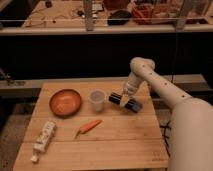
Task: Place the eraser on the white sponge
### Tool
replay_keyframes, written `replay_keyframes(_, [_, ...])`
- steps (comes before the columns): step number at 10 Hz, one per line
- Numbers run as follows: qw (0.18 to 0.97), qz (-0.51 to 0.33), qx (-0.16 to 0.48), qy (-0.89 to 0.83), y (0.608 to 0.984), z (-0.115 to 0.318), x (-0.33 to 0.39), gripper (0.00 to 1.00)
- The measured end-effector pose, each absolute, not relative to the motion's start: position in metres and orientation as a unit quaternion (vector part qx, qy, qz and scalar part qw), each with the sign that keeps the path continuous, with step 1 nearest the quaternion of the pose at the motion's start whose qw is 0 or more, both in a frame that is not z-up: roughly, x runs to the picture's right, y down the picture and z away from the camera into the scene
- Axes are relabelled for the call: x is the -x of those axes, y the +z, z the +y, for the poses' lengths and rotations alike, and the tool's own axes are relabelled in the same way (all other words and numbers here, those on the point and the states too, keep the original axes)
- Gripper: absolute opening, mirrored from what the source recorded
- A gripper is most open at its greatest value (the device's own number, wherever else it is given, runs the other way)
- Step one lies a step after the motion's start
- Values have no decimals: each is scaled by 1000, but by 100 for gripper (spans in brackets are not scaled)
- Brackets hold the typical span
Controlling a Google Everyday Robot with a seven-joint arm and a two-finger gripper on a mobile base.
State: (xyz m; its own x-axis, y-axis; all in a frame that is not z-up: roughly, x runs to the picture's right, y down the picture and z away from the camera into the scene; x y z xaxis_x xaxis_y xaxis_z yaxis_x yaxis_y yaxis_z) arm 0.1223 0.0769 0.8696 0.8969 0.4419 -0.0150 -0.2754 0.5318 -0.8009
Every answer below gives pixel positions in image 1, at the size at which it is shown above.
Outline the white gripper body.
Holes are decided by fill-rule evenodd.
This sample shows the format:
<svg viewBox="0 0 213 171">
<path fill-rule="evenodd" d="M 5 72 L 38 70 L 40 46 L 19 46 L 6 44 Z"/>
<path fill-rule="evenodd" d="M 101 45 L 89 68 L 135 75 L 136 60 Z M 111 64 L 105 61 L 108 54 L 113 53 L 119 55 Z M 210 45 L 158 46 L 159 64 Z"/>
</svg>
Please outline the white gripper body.
<svg viewBox="0 0 213 171">
<path fill-rule="evenodd" d="M 131 79 L 128 79 L 123 85 L 123 93 L 129 96 L 134 95 L 137 92 L 138 88 L 134 85 Z"/>
</svg>

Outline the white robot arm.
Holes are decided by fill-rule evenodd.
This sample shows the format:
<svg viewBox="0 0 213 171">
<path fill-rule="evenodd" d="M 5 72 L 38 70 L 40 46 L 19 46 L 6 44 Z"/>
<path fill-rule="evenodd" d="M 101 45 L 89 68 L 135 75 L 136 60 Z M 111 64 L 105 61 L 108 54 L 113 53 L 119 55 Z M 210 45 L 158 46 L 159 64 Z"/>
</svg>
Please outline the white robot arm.
<svg viewBox="0 0 213 171">
<path fill-rule="evenodd" d="M 130 68 L 123 92 L 131 96 L 146 81 L 172 110 L 167 171 L 213 171 L 213 106 L 157 74 L 151 59 L 135 57 Z"/>
</svg>

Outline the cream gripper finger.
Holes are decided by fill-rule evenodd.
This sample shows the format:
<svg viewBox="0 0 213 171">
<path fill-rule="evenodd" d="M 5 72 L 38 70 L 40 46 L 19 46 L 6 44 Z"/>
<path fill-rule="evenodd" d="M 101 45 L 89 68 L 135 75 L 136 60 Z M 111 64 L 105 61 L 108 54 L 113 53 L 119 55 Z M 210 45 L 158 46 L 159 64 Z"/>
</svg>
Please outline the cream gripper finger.
<svg viewBox="0 0 213 171">
<path fill-rule="evenodd" d="M 130 99 L 130 97 L 129 97 L 128 94 L 123 94 L 123 95 L 121 96 L 120 106 L 121 106 L 121 107 L 124 107 L 124 106 L 128 103 L 129 99 Z"/>
</svg>

